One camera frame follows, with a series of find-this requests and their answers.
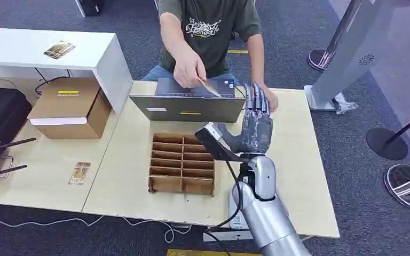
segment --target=robotic arm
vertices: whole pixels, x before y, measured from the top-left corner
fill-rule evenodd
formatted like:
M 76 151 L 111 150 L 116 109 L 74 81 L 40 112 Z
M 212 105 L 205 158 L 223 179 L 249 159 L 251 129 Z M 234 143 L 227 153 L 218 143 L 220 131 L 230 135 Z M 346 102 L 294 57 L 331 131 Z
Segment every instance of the robotic arm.
M 255 82 L 245 89 L 246 111 L 240 135 L 231 135 L 224 124 L 208 123 L 195 136 L 216 160 L 241 162 L 232 196 L 262 255 L 308 256 L 277 193 L 274 163 L 265 156 L 273 127 L 267 99 Z

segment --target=robotic finger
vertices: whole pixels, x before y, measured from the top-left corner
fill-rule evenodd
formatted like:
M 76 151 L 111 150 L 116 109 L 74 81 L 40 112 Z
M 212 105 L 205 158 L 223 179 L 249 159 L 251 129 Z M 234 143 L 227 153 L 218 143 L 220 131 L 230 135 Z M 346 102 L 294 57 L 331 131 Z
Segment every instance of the robotic finger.
M 254 88 L 254 110 L 260 110 L 262 106 L 260 98 L 260 87 L 256 82 L 252 82 L 252 87 Z
M 252 93 L 250 91 L 251 86 L 245 83 L 245 90 L 246 90 L 246 110 L 254 108 L 254 101 L 252 98 Z
M 262 98 L 262 112 L 268 114 L 269 116 L 271 114 L 270 106 L 268 104 L 268 99 L 265 97 L 265 92 L 263 90 L 260 90 L 260 97 Z

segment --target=laptop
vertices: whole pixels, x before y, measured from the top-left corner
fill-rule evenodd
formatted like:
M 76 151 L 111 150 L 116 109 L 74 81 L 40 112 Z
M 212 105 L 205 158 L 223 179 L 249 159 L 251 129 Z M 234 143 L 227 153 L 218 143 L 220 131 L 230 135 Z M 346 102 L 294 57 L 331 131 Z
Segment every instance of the laptop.
M 130 95 L 130 99 L 152 121 L 235 123 L 246 98 L 235 97 L 232 79 L 216 79 L 209 83 L 222 98 L 199 85 L 181 87 L 174 79 L 160 78 L 155 95 Z

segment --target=graphic print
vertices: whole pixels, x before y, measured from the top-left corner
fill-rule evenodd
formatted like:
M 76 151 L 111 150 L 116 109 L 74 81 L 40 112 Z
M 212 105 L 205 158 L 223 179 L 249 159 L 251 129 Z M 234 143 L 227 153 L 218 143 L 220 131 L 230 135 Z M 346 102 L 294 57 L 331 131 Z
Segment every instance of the graphic print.
M 190 18 L 190 22 L 186 25 L 186 33 L 191 34 L 193 36 L 200 36 L 203 38 L 207 38 L 210 36 L 214 36 L 216 32 L 219 31 L 219 23 L 221 20 L 213 23 L 213 24 L 206 24 L 203 21 L 195 21 L 193 18 Z

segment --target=box lid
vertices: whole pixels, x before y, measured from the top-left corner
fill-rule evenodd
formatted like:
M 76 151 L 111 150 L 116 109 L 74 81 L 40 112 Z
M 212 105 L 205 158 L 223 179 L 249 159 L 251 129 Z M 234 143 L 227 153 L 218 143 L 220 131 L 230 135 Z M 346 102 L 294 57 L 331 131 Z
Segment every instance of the box lid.
M 100 85 L 95 78 L 62 78 L 51 82 L 30 112 L 33 125 L 85 124 Z

